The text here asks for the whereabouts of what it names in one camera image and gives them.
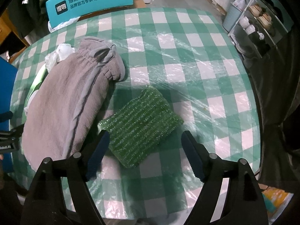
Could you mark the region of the light blue trash bin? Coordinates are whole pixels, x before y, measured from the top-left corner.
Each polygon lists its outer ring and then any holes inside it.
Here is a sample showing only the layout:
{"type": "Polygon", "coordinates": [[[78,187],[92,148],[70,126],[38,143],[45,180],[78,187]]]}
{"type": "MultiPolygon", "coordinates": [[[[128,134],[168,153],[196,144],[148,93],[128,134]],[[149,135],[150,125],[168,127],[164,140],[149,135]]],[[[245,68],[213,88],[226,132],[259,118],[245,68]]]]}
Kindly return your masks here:
{"type": "Polygon", "coordinates": [[[242,11],[235,6],[233,3],[230,4],[229,10],[224,18],[222,26],[227,32],[230,32],[234,27],[235,23],[239,19],[242,11]]]}

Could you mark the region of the white shoe rack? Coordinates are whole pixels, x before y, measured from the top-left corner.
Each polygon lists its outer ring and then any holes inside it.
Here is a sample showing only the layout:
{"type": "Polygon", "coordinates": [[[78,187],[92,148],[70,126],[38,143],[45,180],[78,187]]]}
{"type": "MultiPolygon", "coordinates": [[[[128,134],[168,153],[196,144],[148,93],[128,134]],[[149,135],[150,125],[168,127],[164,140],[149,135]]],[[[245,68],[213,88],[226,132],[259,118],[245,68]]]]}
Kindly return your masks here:
{"type": "Polygon", "coordinates": [[[291,30],[293,20],[279,0],[244,0],[235,24],[229,32],[244,59],[262,58],[291,30]]]}

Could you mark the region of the green checkered tablecloth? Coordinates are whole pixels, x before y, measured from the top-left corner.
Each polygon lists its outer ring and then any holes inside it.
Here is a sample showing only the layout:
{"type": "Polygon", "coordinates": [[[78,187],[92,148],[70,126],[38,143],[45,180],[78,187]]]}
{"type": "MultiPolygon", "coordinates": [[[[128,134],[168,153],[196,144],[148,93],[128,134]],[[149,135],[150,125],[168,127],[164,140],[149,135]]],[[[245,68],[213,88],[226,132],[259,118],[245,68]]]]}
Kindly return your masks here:
{"type": "Polygon", "coordinates": [[[189,130],[209,152],[259,168],[260,133],[251,84],[227,33],[209,12],[173,8],[131,9],[86,19],[38,40],[15,62],[17,75],[10,127],[25,121],[24,103],[47,54],[61,43],[77,46],[85,36],[114,43],[127,75],[100,111],[105,118],[155,87],[184,124],[138,167],[127,169],[108,152],[88,183],[105,218],[169,215],[194,206],[202,183],[181,146],[189,130]]]}

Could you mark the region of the teal shoe box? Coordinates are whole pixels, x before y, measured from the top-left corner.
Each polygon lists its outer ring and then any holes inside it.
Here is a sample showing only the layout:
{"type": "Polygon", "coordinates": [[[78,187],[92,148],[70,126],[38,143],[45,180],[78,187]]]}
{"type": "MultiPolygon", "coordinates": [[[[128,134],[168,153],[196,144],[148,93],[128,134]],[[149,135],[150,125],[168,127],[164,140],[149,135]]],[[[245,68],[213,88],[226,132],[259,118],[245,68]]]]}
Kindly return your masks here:
{"type": "Polygon", "coordinates": [[[132,4],[133,0],[48,0],[46,9],[50,25],[54,28],[72,18],[132,4]]]}

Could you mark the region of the green knitted scrub cloth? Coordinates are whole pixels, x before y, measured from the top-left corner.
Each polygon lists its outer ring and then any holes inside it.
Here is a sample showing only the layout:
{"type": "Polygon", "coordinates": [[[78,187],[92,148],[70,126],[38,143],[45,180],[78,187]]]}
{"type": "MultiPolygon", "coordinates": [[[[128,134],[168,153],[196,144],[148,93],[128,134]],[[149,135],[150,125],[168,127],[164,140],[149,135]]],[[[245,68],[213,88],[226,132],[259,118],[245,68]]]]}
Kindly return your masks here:
{"type": "Polygon", "coordinates": [[[163,95],[146,86],[141,94],[97,124],[110,134],[109,150],[125,168],[142,163],[156,146],[184,123],[163,95]]]}

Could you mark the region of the green white foam sheet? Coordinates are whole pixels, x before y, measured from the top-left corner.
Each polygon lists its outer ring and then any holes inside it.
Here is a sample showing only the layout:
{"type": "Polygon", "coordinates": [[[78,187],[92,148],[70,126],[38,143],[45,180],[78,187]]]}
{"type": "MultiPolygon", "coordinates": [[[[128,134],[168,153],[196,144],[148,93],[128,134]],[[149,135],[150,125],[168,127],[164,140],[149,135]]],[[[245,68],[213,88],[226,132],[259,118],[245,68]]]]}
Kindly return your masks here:
{"type": "Polygon", "coordinates": [[[32,99],[34,98],[34,96],[36,95],[36,91],[39,90],[39,88],[40,88],[42,82],[44,81],[45,77],[47,76],[47,74],[48,74],[48,71],[46,69],[45,64],[43,64],[43,66],[38,71],[38,74],[34,78],[34,81],[31,85],[28,95],[25,99],[25,104],[24,104],[24,114],[25,115],[27,115],[29,105],[30,105],[32,99]]]}

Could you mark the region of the white cloth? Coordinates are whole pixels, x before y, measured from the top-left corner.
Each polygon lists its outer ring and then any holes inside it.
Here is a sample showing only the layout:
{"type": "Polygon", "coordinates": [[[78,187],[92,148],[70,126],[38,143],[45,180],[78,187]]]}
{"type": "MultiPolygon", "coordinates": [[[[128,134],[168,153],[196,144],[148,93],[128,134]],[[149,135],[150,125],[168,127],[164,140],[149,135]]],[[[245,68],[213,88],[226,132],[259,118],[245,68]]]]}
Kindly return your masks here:
{"type": "Polygon", "coordinates": [[[59,62],[65,60],[69,55],[77,52],[70,44],[59,44],[56,50],[45,56],[45,68],[50,72],[59,62]]]}

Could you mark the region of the white plastic bag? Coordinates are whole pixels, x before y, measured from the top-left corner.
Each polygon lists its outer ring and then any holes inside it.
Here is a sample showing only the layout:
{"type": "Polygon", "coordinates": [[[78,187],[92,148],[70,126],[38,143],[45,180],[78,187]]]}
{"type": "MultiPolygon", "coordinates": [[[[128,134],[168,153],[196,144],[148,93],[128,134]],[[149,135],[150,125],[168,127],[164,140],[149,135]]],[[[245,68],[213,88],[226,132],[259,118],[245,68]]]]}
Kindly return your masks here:
{"type": "Polygon", "coordinates": [[[67,27],[67,26],[69,26],[73,23],[76,23],[79,19],[80,19],[80,17],[71,18],[68,21],[62,22],[62,23],[58,24],[55,27],[52,27],[50,21],[48,21],[48,30],[49,30],[50,33],[53,33],[53,32],[55,32],[59,29],[67,27]]]}

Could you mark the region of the blue cardboard box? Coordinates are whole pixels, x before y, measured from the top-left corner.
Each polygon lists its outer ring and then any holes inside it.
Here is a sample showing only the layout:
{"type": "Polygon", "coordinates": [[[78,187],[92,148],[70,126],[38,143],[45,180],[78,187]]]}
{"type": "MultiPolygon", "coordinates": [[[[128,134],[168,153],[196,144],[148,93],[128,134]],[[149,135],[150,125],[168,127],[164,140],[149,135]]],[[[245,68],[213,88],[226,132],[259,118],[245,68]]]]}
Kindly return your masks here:
{"type": "MultiPolygon", "coordinates": [[[[10,112],[10,103],[16,73],[17,69],[1,57],[1,132],[9,131],[9,121],[13,116],[10,112]]],[[[5,173],[14,171],[11,153],[19,149],[18,137],[9,136],[9,140],[11,138],[13,142],[9,143],[7,147],[1,145],[1,155],[4,156],[1,164],[5,173]]]]}

